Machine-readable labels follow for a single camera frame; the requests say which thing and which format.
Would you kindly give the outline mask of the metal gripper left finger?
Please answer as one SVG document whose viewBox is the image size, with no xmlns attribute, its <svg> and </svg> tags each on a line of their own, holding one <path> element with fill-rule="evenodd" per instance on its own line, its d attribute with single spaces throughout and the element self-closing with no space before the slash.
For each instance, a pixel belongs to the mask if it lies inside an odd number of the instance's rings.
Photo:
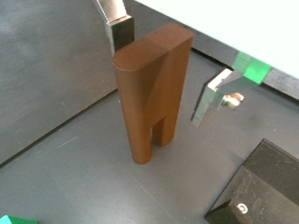
<svg viewBox="0 0 299 224">
<path fill-rule="evenodd" d="M 135 20 L 127 14 L 123 0 L 92 0 L 106 24 L 111 52 L 115 53 L 135 41 Z"/>
</svg>

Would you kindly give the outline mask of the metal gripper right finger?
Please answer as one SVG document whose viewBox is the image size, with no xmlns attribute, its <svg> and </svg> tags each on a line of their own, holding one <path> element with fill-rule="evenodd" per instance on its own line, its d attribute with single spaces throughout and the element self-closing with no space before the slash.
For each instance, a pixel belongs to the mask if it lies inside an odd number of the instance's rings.
<svg viewBox="0 0 299 224">
<path fill-rule="evenodd" d="M 224 68 L 204 84 L 191 118 L 192 124 L 200 126 L 210 108 L 224 106 L 235 109 L 244 101 L 240 91 L 260 85 L 270 71 L 267 63 L 239 52 L 231 68 Z"/>
</svg>

